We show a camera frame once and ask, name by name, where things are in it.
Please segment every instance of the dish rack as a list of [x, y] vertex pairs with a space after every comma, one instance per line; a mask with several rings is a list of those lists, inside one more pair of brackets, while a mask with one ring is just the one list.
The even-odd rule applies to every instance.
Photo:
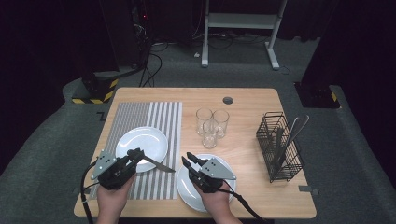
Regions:
[[286, 148], [284, 161], [282, 164], [275, 162], [276, 158], [276, 132], [283, 129], [281, 145], [288, 139], [290, 124], [286, 122], [283, 112], [267, 112], [262, 117], [256, 137], [259, 140], [262, 155], [270, 176], [270, 182], [274, 180], [293, 179], [304, 167], [303, 159], [300, 156], [300, 147], [296, 140], [291, 142]]

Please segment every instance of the human arm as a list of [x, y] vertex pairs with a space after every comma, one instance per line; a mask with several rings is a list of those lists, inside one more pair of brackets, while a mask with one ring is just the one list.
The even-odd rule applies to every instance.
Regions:
[[99, 186], [97, 199], [99, 215], [96, 224], [117, 224], [125, 207], [129, 188], [135, 178], [136, 175], [133, 175], [120, 189], [108, 190]]
[[[203, 193], [195, 184], [194, 186], [201, 195], [206, 211], [213, 217], [217, 224], [242, 224], [231, 212], [229, 203], [230, 194], [221, 191]], [[221, 189], [230, 190], [230, 187], [223, 183]]]

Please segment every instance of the wooden table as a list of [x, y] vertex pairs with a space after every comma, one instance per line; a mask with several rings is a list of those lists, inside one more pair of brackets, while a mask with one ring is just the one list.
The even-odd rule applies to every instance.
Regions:
[[[224, 97], [232, 97], [233, 103], [223, 103]], [[117, 90], [108, 112], [92, 161], [105, 147], [109, 131], [119, 103], [122, 102], [182, 102], [180, 156], [213, 154], [227, 161], [237, 176], [236, 192], [241, 194], [251, 208], [265, 218], [312, 218], [316, 208], [309, 192], [299, 191], [306, 186], [304, 171], [291, 181], [270, 183], [256, 132], [266, 112], [283, 111], [276, 90], [235, 88], [120, 88]], [[226, 109], [230, 114], [227, 135], [213, 149], [205, 148], [201, 136], [195, 131], [195, 112], [201, 107]], [[85, 186], [92, 183], [87, 174]], [[97, 216], [97, 201], [89, 201], [93, 216]], [[237, 217], [253, 216], [236, 199], [231, 209]], [[85, 217], [78, 198], [75, 214]], [[187, 206], [178, 196], [175, 200], [129, 200], [123, 217], [209, 217]]]

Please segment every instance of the white metal frame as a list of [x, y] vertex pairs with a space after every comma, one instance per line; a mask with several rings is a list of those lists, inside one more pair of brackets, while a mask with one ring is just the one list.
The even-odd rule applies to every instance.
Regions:
[[288, 0], [282, 0], [280, 9], [276, 15], [209, 13], [209, 1], [210, 0], [206, 0], [205, 8], [205, 33], [202, 49], [202, 67], [209, 66], [209, 27], [223, 27], [273, 30], [271, 33], [270, 42], [265, 42], [265, 48], [267, 49], [273, 69], [279, 69], [279, 63], [277, 62], [274, 53], [274, 44], [280, 23], [282, 22], [283, 12], [285, 11]]

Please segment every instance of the gray and white striped cloth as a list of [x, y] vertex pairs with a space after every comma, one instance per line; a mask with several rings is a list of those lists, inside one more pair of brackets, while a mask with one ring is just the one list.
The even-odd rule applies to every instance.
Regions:
[[[168, 139], [168, 152], [162, 164], [178, 169], [180, 158], [181, 102], [120, 103], [107, 138], [105, 151], [116, 154], [117, 143], [134, 128], [149, 126], [163, 132]], [[96, 199], [97, 186], [92, 188], [90, 199]], [[137, 174], [129, 191], [129, 199], [176, 199], [176, 173], [158, 169]]]

